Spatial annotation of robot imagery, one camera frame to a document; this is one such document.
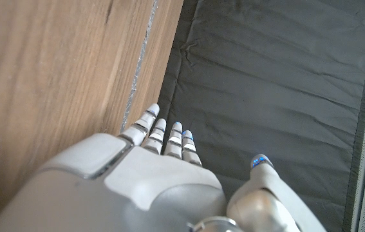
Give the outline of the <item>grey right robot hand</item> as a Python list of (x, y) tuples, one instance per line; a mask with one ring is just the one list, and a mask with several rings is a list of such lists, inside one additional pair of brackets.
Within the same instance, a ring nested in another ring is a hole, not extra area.
[(323, 231), (267, 156), (226, 198), (192, 133), (151, 105), (118, 136), (96, 133), (44, 163), (0, 213), (0, 231)]

